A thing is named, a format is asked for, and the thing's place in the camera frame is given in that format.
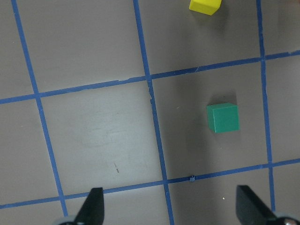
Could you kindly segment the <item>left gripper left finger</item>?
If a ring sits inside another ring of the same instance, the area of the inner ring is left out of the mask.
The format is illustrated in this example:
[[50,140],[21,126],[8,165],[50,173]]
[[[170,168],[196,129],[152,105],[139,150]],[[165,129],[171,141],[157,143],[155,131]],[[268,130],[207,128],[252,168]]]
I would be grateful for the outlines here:
[[102,225],[105,218],[103,188],[92,188],[77,213],[75,225]]

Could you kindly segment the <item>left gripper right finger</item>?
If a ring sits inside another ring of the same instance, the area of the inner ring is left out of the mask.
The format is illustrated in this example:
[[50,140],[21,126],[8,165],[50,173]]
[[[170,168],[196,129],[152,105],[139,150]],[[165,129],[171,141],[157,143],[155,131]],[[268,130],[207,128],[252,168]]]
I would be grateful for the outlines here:
[[241,225],[276,225],[277,217],[247,185],[236,187],[236,216]]

